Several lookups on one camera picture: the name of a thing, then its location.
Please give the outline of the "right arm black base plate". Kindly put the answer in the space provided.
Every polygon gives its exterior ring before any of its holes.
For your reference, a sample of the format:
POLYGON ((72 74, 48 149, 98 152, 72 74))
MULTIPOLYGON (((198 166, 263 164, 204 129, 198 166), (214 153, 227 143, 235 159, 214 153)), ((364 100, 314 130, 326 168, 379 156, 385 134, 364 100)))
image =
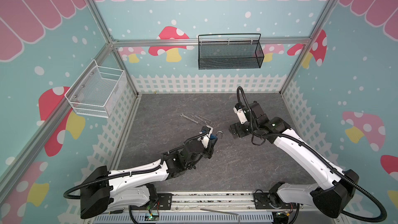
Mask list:
POLYGON ((296 208, 295 203, 286 203, 281 200, 277 194, 270 194, 268 192, 253 193, 254 204, 256 209, 288 209, 296 208))

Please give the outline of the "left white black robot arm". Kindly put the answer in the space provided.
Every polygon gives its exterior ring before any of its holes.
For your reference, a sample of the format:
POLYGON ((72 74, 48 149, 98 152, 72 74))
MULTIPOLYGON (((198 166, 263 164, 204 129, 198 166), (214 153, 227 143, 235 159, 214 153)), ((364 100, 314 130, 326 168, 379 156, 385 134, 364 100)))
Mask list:
POLYGON ((80 185, 64 192, 63 197, 80 202, 81 219, 104 212, 120 212, 130 206, 152 209, 159 204, 154 183, 177 178, 195 169, 201 159, 212 157, 217 141, 211 128, 203 128, 199 135, 162 153, 155 162, 124 170, 98 167, 80 185))

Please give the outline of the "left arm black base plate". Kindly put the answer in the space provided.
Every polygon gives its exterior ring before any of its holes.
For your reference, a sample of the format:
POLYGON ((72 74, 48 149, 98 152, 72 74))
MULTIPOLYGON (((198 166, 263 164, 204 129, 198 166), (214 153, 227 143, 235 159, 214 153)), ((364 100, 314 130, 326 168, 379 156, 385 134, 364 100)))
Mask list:
POLYGON ((146 210, 171 210, 173 194, 158 194, 150 196, 146 210))

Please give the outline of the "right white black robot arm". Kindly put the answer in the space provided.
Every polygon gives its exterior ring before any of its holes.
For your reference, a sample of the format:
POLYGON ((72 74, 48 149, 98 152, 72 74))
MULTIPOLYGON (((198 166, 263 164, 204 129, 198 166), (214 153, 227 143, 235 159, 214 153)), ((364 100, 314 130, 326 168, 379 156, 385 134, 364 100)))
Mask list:
POLYGON ((269 119, 258 102, 249 103, 241 86, 237 87, 237 104, 234 113, 239 122, 230 125, 234 138, 251 136, 251 143, 261 146, 270 142, 287 153, 314 180, 310 185, 294 185, 283 181, 269 190, 269 198, 279 202, 315 206, 324 215, 337 218, 345 215, 368 222, 381 223, 387 219, 387 211, 380 201, 358 185, 359 175, 353 170, 343 170, 303 141, 283 119, 269 119), (364 217, 345 211, 345 207, 360 192, 379 209, 376 217, 364 217))

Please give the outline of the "blue padlock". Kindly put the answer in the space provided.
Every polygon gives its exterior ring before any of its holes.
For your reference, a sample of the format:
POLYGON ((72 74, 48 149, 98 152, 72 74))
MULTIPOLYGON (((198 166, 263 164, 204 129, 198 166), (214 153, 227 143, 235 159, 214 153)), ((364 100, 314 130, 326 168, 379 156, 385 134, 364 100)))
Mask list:
POLYGON ((215 140, 215 139, 222 139, 223 138, 223 132, 218 131, 216 134, 211 134, 210 135, 210 140, 215 140))

